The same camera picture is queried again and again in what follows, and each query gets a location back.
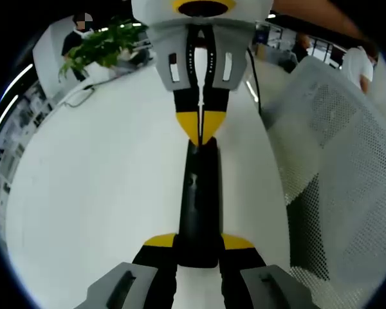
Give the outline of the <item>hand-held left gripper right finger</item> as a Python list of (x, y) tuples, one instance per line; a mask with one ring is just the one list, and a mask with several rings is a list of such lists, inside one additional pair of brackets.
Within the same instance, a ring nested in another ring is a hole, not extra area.
[(277, 265), (267, 265), (247, 239), (221, 235), (221, 293), (226, 308), (317, 308), (311, 291)]

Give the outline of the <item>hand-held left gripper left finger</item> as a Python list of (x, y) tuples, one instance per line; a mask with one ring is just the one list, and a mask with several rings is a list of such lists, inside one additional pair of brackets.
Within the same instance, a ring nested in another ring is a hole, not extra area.
[(87, 289), (78, 308), (171, 308), (176, 293), (175, 234), (148, 239), (131, 263), (120, 263)]

